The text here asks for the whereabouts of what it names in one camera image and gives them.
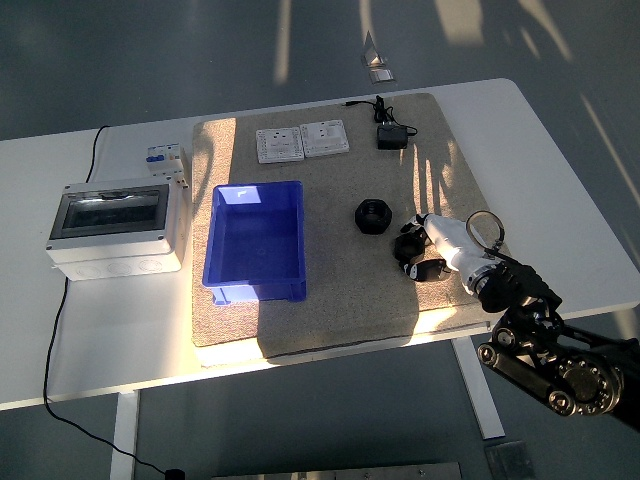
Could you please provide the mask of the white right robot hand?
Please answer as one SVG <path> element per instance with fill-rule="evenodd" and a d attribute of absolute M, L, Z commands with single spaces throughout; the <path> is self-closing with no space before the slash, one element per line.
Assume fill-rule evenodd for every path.
<path fill-rule="evenodd" d="M 476 297 L 498 264 L 465 222 L 436 214 L 416 214 L 401 228 L 393 253 L 410 279 L 436 282 L 457 272 L 466 292 Z"/>

